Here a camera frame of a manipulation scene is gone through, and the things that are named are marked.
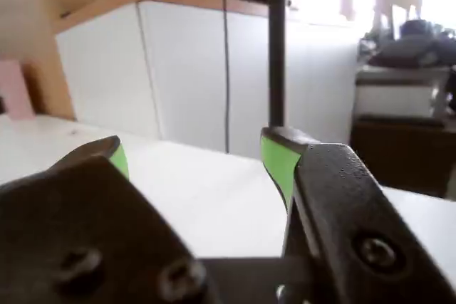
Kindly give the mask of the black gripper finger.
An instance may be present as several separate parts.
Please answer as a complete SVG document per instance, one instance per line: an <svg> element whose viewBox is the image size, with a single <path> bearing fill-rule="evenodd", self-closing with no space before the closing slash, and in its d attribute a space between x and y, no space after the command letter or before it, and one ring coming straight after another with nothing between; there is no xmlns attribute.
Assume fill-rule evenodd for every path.
<svg viewBox="0 0 456 304"><path fill-rule="evenodd" d="M204 267L105 157L1 186L3 303L212 303Z"/></svg>
<svg viewBox="0 0 456 304"><path fill-rule="evenodd" d="M287 127L261 131L261 160L288 214L282 252L306 285L281 303L453 303L455 291L347 145Z"/></svg>

